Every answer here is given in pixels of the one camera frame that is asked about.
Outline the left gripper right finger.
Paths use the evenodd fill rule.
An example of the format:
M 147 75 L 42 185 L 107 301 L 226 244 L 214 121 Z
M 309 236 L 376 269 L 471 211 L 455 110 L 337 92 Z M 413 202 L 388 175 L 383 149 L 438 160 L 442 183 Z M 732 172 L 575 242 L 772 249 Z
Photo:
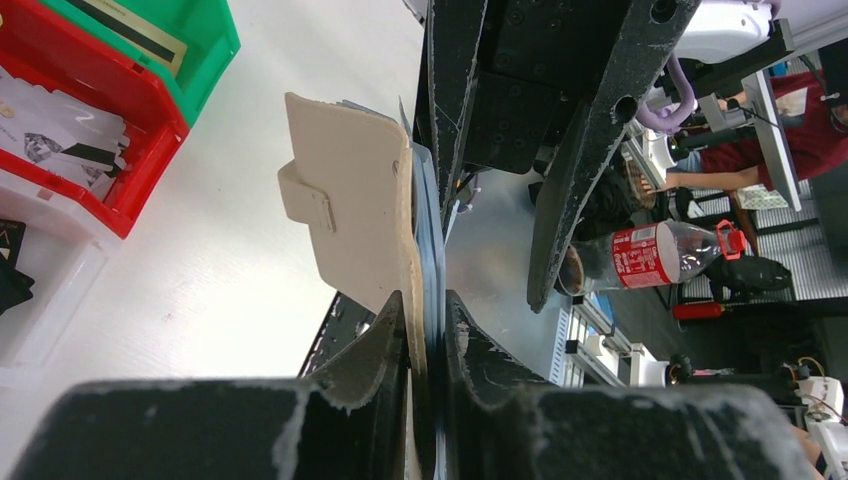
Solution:
M 562 388 L 446 305 L 451 479 L 810 479 L 788 419 L 745 385 Z

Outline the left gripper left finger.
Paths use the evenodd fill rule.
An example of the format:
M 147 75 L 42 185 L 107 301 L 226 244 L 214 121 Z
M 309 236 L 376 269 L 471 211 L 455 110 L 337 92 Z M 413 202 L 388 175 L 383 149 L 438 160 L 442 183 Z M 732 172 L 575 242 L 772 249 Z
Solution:
M 89 382 L 41 420 L 14 479 L 399 479 L 403 300 L 298 379 Z

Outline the beige card holder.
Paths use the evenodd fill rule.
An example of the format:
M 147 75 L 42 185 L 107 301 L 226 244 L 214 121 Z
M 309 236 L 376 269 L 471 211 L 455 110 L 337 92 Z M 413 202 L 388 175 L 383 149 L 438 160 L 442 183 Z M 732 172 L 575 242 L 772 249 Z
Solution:
M 293 157 L 278 173 L 287 216 L 309 229 L 321 279 L 370 311 L 402 300 L 420 475 L 447 475 L 445 241 L 430 151 L 408 115 L 285 96 Z

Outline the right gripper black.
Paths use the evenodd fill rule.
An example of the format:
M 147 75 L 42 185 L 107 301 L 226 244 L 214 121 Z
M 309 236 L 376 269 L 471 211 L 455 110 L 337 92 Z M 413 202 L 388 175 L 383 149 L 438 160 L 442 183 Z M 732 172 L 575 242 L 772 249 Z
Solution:
M 524 174 L 540 151 L 559 145 L 535 206 L 526 293 L 534 313 L 548 302 L 590 191 L 698 6 L 429 3 L 428 103 L 441 210 L 450 210 L 461 172 Z

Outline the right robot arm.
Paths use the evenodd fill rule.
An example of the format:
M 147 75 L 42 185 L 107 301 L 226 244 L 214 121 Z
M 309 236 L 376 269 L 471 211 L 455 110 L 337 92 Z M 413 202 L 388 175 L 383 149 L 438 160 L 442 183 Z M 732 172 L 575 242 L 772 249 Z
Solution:
M 525 174 L 543 148 L 526 300 L 553 292 L 579 215 L 632 121 L 692 104 L 791 50 L 776 1 L 433 1 L 415 124 L 434 150 L 441 214 L 486 169 Z

